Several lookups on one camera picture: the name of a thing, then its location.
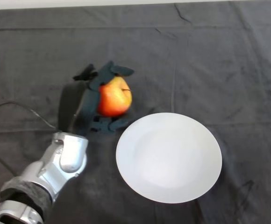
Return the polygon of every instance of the red apple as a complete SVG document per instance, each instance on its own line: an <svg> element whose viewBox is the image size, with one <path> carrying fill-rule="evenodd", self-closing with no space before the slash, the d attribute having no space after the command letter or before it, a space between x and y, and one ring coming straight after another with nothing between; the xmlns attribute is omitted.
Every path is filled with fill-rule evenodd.
<svg viewBox="0 0 271 224"><path fill-rule="evenodd" d="M131 91L122 77L114 77L108 84L100 87L98 112L106 117L122 115L130 107Z"/></svg>

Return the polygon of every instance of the robotic hand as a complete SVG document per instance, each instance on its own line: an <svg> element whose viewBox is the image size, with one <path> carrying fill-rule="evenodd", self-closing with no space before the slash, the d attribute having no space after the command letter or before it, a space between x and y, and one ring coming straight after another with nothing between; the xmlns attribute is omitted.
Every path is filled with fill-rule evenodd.
<svg viewBox="0 0 271 224"><path fill-rule="evenodd" d="M99 87L115 75L129 76L133 70L107 63L99 71L89 65L75 82L63 88L58 129L43 157L31 163L21 176L6 182L0 197L0 224L43 224L63 186L86 166L87 133L114 132L125 126L123 118L104 118L96 113Z"/></svg>

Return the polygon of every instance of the black cable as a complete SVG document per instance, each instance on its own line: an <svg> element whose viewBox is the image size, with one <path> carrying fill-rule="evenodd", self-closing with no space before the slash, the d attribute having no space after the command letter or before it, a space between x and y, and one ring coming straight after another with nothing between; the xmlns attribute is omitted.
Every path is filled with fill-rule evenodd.
<svg viewBox="0 0 271 224"><path fill-rule="evenodd" d="M53 129L56 129L56 127L54 127L52 124L50 124L47 120L45 120L40 114L38 114L36 111L34 111L33 109L29 108L28 106L26 105L23 105L21 103L17 103L17 102L14 102L14 101L8 101L8 102L5 102L5 103L2 103L0 104L0 107L4 106L4 105L9 105L9 104L12 104L12 105L17 105L17 106L20 106L24 109L26 109L27 111L30 111L32 112L34 115L36 115L37 117L39 117L45 124L47 124L49 127L53 128ZM0 164L2 166L4 166L13 176L17 176L17 173L8 165L6 164L5 161L3 161L1 158L0 158Z"/></svg>

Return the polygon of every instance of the white plate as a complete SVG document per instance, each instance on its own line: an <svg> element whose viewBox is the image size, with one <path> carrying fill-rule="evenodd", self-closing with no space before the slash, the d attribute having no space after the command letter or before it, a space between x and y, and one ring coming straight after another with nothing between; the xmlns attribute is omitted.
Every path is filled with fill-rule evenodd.
<svg viewBox="0 0 271 224"><path fill-rule="evenodd" d="M116 160L134 191L163 203L188 202L205 194L222 165L210 131L176 113L156 113L134 122L120 137Z"/></svg>

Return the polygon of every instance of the dark gray cloth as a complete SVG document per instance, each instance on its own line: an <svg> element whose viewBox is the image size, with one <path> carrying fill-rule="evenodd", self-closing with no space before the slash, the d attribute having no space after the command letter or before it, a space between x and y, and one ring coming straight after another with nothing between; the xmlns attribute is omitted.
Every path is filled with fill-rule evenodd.
<svg viewBox="0 0 271 224"><path fill-rule="evenodd" d="M0 11L0 102L56 124L62 87L88 63L133 68L133 119L176 112L217 138L215 186L181 204L134 192L116 166L122 131L88 136L88 164L49 224L271 224L271 1ZM51 130L16 106L0 110L0 154L22 171ZM0 165L0 187L11 175Z"/></svg>

